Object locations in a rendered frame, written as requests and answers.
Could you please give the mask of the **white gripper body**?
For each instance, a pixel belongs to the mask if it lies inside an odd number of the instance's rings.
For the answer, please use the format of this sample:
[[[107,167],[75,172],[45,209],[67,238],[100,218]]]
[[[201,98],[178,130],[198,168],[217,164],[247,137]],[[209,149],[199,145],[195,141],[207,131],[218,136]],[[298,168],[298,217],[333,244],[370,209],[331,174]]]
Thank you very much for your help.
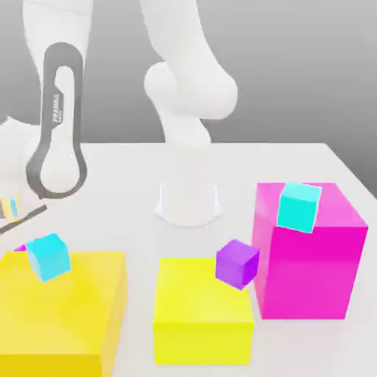
[[[3,235],[3,234],[5,234],[7,231],[12,230],[13,228],[15,228],[15,227],[17,227],[17,226],[25,223],[26,221],[32,219],[33,217],[35,217],[35,216],[43,213],[46,210],[47,210],[47,206],[46,205],[42,205],[42,206],[36,208],[35,210],[29,212],[23,218],[0,227],[0,236]]]

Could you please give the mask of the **small sky blue cube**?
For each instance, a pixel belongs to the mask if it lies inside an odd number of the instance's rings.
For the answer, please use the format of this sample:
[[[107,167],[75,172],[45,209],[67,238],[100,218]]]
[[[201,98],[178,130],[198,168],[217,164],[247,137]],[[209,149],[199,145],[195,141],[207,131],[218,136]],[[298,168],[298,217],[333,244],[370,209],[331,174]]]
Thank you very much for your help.
[[[29,264],[40,281],[47,282],[71,271],[66,243],[51,233],[26,243]]]

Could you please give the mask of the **small purple cube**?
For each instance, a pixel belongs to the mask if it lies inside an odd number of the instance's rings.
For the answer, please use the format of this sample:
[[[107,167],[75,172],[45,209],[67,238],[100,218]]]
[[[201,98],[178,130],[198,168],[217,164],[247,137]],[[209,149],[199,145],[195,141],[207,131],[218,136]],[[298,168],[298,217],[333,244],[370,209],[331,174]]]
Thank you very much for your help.
[[[216,278],[243,290],[257,275],[259,251],[237,239],[229,241],[216,253]]]

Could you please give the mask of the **small turquoise cube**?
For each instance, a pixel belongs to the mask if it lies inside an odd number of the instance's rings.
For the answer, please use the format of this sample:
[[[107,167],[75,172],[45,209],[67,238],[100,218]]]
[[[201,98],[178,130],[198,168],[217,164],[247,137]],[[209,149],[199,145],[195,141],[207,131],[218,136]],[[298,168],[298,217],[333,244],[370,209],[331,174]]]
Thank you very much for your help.
[[[286,183],[279,200],[277,226],[312,233],[322,188],[303,183]]]

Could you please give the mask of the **large orange-yellow box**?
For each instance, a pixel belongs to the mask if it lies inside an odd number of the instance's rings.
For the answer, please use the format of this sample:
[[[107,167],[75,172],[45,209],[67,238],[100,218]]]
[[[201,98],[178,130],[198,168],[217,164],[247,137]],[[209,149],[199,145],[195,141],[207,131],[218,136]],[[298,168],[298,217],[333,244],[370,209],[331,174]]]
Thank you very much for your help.
[[[0,377],[112,377],[127,299],[123,252],[72,252],[41,282],[25,252],[0,258]]]

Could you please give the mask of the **large lemon yellow box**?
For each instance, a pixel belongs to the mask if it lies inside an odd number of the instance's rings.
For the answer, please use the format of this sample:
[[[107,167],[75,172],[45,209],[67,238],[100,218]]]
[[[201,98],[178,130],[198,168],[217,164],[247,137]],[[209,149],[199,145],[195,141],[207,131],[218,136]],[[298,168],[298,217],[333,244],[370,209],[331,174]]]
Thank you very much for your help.
[[[161,258],[153,310],[159,365],[246,365],[253,342],[247,289],[215,277],[212,258]]]

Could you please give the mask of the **large magenta box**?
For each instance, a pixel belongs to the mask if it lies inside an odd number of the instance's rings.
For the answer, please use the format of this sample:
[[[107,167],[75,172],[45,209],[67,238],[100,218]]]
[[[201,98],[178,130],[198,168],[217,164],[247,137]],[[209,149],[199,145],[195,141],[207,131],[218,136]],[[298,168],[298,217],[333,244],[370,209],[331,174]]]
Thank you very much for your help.
[[[265,320],[342,320],[348,310],[367,223],[335,183],[322,183],[312,233],[277,225],[283,183],[257,183],[251,244],[254,287]]]

